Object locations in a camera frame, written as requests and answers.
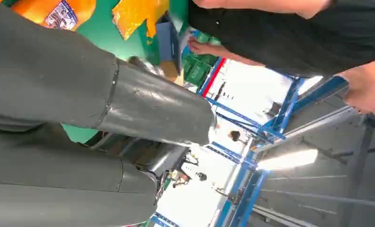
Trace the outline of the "person's hand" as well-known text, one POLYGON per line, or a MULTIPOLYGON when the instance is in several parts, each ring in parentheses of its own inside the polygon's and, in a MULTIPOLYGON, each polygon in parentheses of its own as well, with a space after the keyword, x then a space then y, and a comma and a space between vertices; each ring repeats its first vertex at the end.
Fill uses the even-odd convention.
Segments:
POLYGON ((195 54, 210 54, 216 57, 228 57, 230 52, 221 45, 201 43, 191 36, 187 42, 189 49, 195 54))
POLYGON ((338 75, 348 83, 344 102, 361 114, 375 115, 375 59, 371 61, 344 61, 337 63, 338 75))

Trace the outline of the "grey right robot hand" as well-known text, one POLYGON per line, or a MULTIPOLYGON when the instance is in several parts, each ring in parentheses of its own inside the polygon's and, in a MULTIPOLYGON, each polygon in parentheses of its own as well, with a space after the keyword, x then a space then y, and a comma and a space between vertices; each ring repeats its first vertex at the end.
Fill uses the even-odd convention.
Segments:
POLYGON ((216 119, 199 95, 0 4, 0 227, 123 227, 156 211, 154 178, 62 124, 182 146, 216 119))

